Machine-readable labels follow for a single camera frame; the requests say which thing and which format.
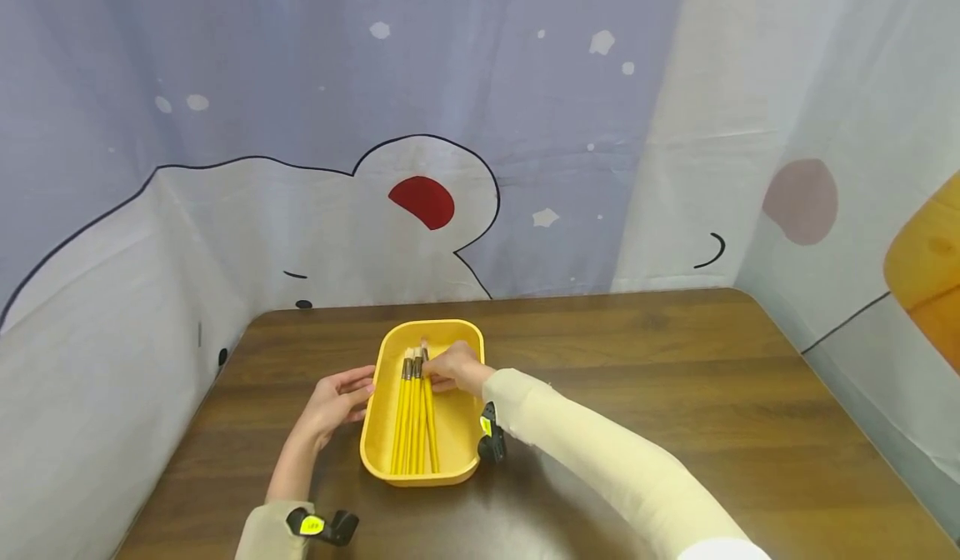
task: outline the finger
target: finger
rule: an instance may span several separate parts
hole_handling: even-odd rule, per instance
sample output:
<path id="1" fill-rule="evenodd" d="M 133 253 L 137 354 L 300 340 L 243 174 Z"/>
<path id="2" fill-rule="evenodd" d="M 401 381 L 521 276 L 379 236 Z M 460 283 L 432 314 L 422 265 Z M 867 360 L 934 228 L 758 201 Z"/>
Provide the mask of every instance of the finger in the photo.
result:
<path id="1" fill-rule="evenodd" d="M 440 356 L 437 356 L 434 359 L 423 363 L 424 377 L 428 377 L 430 375 L 440 375 L 441 369 L 443 368 L 440 364 L 438 364 L 438 360 L 440 360 L 440 358 Z"/>
<path id="2" fill-rule="evenodd" d="M 457 388 L 457 382 L 453 381 L 452 378 L 446 379 L 446 381 L 438 381 L 433 384 L 434 393 L 443 393 L 444 391 L 451 391 Z"/>
<path id="3" fill-rule="evenodd" d="M 375 368 L 377 367 L 373 366 L 372 364 L 368 364 L 367 366 L 352 368 L 348 371 L 337 372 L 336 375 L 330 375 L 327 378 L 330 379 L 330 383 L 333 383 L 335 388 L 339 391 L 340 388 L 347 383 L 359 381 L 361 378 L 372 377 L 373 370 Z"/>
<path id="4" fill-rule="evenodd" d="M 361 378 L 360 381 L 347 383 L 342 386 L 340 393 L 349 393 L 351 391 L 356 391 L 361 388 L 365 388 L 368 384 L 373 383 L 373 379 L 370 377 Z"/>
<path id="5" fill-rule="evenodd" d="M 364 417 L 367 416 L 367 409 L 361 408 L 359 410 L 354 410 L 347 415 L 347 418 L 343 419 L 345 423 L 355 423 L 362 421 Z"/>
<path id="6" fill-rule="evenodd" d="M 432 383 L 443 383 L 446 381 L 453 381 L 453 378 L 443 377 L 441 375 L 433 374 L 428 377 Z"/>
<path id="7" fill-rule="evenodd" d="M 374 385 L 371 383 L 366 387 L 356 391 L 350 391 L 348 393 L 341 394 L 336 398 L 336 400 L 334 400 L 334 403 L 340 404 L 340 407 L 342 408 L 342 415 L 347 416 L 353 407 L 360 406 L 360 404 L 366 403 L 367 400 L 370 400 L 370 397 L 373 395 L 373 388 Z"/>

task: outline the left hand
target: left hand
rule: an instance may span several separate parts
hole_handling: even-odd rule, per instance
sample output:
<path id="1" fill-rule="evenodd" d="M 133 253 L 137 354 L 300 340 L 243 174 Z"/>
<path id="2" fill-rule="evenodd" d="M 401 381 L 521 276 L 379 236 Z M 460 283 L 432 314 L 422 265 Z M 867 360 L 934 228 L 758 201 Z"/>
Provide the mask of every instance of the left hand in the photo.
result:
<path id="1" fill-rule="evenodd" d="M 336 428 L 362 421 L 373 395 L 373 369 L 361 366 L 321 378 L 294 430 L 316 438 L 317 448 L 322 448 Z"/>

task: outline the white star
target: white star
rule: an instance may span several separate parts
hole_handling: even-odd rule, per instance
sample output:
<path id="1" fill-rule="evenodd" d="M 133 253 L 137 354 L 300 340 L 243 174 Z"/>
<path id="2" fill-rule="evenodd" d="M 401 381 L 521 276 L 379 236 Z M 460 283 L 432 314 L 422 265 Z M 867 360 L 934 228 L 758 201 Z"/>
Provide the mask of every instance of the white star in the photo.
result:
<path id="1" fill-rule="evenodd" d="M 613 47 L 613 42 L 615 41 L 617 40 L 615 40 L 613 34 L 606 29 L 599 33 L 594 33 L 593 37 L 590 37 L 590 53 L 606 56 L 610 53 L 610 48 Z"/>
<path id="2" fill-rule="evenodd" d="M 550 210 L 549 207 L 545 207 L 541 212 L 533 213 L 532 216 L 534 217 L 535 227 L 549 227 L 555 220 L 560 218 L 560 214 Z"/>

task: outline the cartoon bear print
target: cartoon bear print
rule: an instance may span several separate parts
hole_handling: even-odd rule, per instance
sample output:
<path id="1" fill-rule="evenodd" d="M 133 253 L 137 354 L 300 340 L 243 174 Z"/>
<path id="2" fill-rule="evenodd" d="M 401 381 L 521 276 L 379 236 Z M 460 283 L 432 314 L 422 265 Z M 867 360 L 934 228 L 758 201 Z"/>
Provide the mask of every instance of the cartoon bear print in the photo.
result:
<path id="1" fill-rule="evenodd" d="M 103 516 L 119 538 L 118 509 L 149 494 L 255 316 L 488 298 L 457 252 L 498 210 L 486 163 L 434 136 L 381 143 L 350 173 L 270 157 L 160 167 L 50 252 L 0 315 L 0 377 L 18 392 L 0 433 L 12 466 L 44 476 L 7 471 L 0 491 L 24 516 L 69 524 L 66 539 Z"/>

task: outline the curtain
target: curtain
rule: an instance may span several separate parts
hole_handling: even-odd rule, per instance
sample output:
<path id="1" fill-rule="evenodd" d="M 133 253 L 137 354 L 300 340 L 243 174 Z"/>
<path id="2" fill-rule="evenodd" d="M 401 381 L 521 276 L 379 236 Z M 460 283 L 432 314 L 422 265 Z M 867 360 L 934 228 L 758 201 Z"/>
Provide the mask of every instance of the curtain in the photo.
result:
<path id="1" fill-rule="evenodd" d="M 0 556 L 106 558 L 259 313 L 610 290 L 680 4 L 0 0 Z"/>
<path id="2" fill-rule="evenodd" d="M 709 287 L 960 537 L 890 273 L 953 270 L 959 3 L 0 0 L 0 558 L 107 558 L 259 313 Z"/>

